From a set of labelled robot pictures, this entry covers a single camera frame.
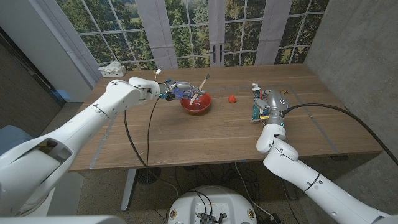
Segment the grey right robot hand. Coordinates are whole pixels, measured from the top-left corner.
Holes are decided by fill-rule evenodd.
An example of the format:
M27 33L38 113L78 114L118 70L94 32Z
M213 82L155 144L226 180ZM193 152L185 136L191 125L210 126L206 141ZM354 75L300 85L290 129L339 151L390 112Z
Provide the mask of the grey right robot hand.
M282 112L289 107L287 98L277 90L264 90L254 97L253 121L284 125Z

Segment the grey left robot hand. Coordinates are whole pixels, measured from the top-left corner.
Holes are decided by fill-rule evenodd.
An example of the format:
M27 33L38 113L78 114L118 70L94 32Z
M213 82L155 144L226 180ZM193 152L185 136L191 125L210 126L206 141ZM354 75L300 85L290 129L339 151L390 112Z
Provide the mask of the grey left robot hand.
M159 97L171 100L192 99L195 94L203 95L205 91L200 90L199 87L192 85L189 82L171 81L160 83Z

